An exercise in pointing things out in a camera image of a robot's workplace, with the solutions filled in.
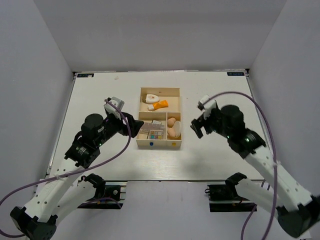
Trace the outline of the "colourful eyeshadow palette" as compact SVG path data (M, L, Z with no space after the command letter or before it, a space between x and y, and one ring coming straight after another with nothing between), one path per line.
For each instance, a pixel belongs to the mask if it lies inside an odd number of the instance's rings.
M150 130L148 133L148 139L150 140L162 140L164 137L163 130Z

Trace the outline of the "nude eyeshadow palette clear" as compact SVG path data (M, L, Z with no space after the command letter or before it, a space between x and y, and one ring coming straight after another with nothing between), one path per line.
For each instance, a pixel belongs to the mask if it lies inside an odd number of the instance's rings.
M148 135L150 131L163 131L164 129L165 129L165 126L162 124L144 122L144 124L139 130L139 133Z

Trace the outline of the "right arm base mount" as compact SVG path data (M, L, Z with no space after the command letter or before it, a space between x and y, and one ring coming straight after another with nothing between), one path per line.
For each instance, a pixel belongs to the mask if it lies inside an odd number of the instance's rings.
M251 212L255 204L237 194L235 186L240 180L247 179L242 173L235 173L223 183L208 184L204 193L208 196L211 213Z

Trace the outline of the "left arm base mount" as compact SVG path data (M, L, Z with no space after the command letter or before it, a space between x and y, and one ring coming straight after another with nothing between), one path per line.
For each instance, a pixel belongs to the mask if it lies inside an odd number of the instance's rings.
M126 182L107 181L104 195L101 198L93 197L82 203L79 209L120 210L126 198Z

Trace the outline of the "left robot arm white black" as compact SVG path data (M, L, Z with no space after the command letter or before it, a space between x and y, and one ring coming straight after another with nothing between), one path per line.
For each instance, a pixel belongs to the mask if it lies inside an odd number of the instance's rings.
M42 189L23 207L16 206L10 213L15 226L31 240L49 240L57 229L59 215L55 209L59 201L78 176L87 170L100 155L100 147L115 134L135 138L144 125L124 113L127 123L114 114L103 118L100 114L88 115L75 135L64 160L57 168L55 177L45 183Z

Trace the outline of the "beige makeup sponge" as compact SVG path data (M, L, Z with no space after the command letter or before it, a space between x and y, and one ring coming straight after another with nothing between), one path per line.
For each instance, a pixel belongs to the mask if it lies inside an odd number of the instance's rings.
M170 138L175 138L176 137L176 131L173 128L168 128L167 134Z
M169 128L172 128L173 125L175 124L175 122L176 122L176 119L175 119L174 117L171 117L171 118L169 118L169 119L167 120L167 126L168 126Z

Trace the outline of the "round white powder puff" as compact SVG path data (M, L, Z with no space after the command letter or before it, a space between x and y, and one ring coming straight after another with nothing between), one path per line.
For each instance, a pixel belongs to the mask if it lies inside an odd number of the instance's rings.
M172 126L172 129L174 130L174 137L179 138L182 132L182 125L180 121L175 121L175 123Z

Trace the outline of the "orange sunscreen tube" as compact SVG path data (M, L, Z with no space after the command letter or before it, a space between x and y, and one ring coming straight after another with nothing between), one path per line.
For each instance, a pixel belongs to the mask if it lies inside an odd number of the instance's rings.
M155 111L162 108L167 108L169 106L168 102L166 100L158 101L152 104L147 105L147 109L149 111Z

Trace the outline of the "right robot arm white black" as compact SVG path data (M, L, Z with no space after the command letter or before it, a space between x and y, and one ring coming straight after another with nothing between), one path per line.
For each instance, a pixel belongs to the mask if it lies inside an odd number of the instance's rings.
M216 103L199 106L202 114L193 119L191 128L198 138L213 132L226 138L229 147L254 167L276 194L256 185L240 172L225 180L226 195L251 200L273 214L281 228L291 237L299 238L320 221L320 198L300 185L280 164L274 161L266 142L246 127L244 114L235 105L221 109Z

